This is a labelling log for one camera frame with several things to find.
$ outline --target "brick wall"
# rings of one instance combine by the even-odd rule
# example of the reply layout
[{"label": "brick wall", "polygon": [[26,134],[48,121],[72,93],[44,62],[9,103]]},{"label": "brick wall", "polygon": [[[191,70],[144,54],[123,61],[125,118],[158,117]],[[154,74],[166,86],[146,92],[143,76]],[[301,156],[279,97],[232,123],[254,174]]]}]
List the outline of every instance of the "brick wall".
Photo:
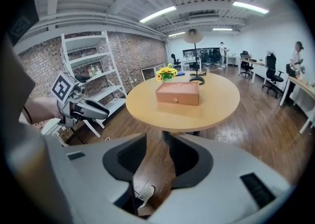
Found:
[{"label": "brick wall", "polygon": [[[69,38],[93,34],[99,35],[101,33],[83,32],[70,34],[65,37]],[[117,69],[127,93],[130,92],[134,86],[143,81],[140,68],[154,63],[165,62],[166,49],[165,43],[162,41],[129,33],[108,32],[107,34]],[[40,43],[19,55],[26,73],[36,83],[36,86],[31,93],[32,97],[48,96],[58,73],[64,71],[60,47],[61,37],[57,37]],[[108,48],[106,48],[105,40],[102,40],[97,45],[97,49],[99,53],[108,50]],[[95,49],[81,50],[69,54],[69,58],[72,60],[80,57],[82,54],[87,56],[92,55],[95,52]],[[114,68],[109,57],[103,58],[102,63],[105,71],[109,70],[109,65]],[[75,69],[74,73],[88,75],[87,69],[87,66],[80,67]],[[107,77],[114,84],[119,84],[115,73],[108,74]],[[87,91],[86,94],[87,96],[92,96],[107,86],[108,83],[105,76],[100,77],[85,85]],[[116,92],[115,94],[116,97],[122,97],[121,92]],[[100,102],[105,104],[113,98],[113,95],[109,95]],[[45,122],[39,123],[36,127],[42,129],[44,123]]]}]

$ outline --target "vase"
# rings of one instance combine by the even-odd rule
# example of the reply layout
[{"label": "vase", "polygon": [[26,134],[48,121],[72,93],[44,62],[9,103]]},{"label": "vase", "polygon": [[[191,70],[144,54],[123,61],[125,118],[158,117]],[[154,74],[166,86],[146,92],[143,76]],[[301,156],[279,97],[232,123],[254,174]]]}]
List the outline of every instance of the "vase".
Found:
[{"label": "vase", "polygon": [[163,81],[163,83],[167,83],[167,82],[171,82],[172,79],[173,79],[173,78],[166,79],[166,80],[162,80],[162,81]]}]

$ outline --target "cardboard box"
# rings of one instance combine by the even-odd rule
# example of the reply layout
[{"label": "cardboard box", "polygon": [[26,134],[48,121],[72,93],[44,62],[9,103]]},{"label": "cardboard box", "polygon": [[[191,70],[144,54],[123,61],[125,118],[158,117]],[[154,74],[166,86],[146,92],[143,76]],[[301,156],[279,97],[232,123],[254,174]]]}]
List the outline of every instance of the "cardboard box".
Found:
[{"label": "cardboard box", "polygon": [[158,102],[173,104],[198,105],[199,83],[196,82],[170,82],[163,83],[157,90]]}]

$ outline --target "lamp base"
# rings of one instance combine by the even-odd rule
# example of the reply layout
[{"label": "lamp base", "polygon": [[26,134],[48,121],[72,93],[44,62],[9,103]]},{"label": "lamp base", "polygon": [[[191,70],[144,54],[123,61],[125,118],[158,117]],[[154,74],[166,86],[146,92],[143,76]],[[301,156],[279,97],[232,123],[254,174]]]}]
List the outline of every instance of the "lamp base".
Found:
[{"label": "lamp base", "polygon": [[205,80],[204,78],[202,78],[201,76],[199,75],[193,75],[191,78],[190,78],[190,82],[193,81],[193,80],[198,80],[198,81],[201,81],[201,83],[199,83],[199,85],[203,85],[205,84]]}]

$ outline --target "bouquet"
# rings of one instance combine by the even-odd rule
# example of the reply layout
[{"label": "bouquet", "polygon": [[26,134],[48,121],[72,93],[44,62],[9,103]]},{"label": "bouquet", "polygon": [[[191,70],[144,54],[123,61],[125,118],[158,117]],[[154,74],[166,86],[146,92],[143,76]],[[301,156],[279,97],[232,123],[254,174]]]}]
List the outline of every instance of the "bouquet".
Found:
[{"label": "bouquet", "polygon": [[177,70],[172,68],[172,64],[168,64],[167,67],[162,67],[157,71],[157,80],[169,80],[177,75]]}]

